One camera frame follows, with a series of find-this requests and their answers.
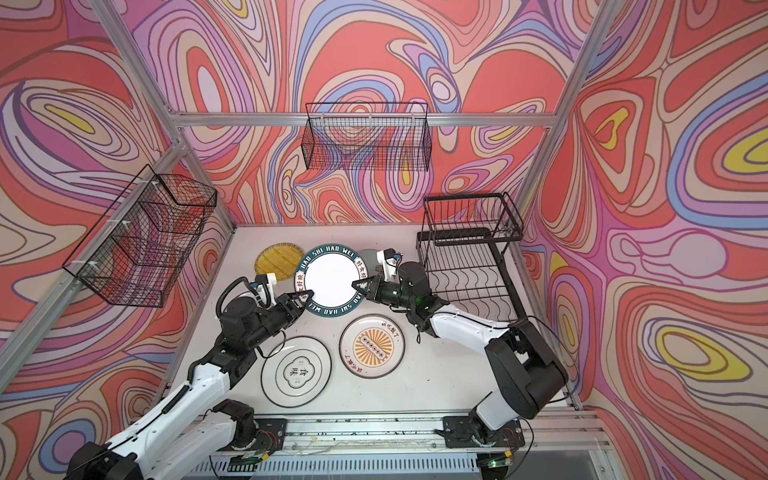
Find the green rim lettered plate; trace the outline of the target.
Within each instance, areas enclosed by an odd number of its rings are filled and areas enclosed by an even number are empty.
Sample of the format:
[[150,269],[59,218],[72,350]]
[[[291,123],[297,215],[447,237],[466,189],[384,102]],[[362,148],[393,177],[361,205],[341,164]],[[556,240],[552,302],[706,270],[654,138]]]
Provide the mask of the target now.
[[354,249],[336,243],[309,249],[294,273],[296,291],[311,290],[306,310],[323,318],[350,314],[363,301],[353,282],[368,277],[368,269]]

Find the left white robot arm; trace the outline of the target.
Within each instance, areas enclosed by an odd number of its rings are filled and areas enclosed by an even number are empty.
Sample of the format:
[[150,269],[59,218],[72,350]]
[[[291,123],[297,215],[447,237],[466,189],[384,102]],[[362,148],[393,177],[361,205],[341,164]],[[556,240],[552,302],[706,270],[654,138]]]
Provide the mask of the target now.
[[222,448],[250,449],[261,432],[254,410],[228,394],[255,364],[261,344],[292,326],[313,296],[284,293],[263,307],[256,292],[234,299],[222,293],[215,307],[221,332],[189,366],[186,381],[105,443],[80,447],[66,478],[181,479]]

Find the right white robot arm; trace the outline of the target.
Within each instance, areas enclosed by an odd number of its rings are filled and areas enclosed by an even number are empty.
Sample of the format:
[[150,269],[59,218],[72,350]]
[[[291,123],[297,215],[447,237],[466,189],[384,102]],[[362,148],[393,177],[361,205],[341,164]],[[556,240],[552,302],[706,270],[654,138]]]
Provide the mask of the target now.
[[366,300],[403,314],[419,333],[485,356],[497,388],[467,416],[479,441],[512,421],[535,418],[569,381],[557,354],[527,317],[496,321],[468,313],[435,294],[417,262],[403,263],[394,282],[377,275],[351,287]]

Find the large orange sunburst plate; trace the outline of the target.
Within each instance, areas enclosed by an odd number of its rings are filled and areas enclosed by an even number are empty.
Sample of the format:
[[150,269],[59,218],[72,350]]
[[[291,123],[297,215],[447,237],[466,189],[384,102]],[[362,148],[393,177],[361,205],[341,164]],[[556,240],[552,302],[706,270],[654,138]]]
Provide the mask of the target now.
[[354,376],[378,379],[394,372],[404,359],[406,342],[396,322],[381,314],[363,315],[343,330],[342,365]]

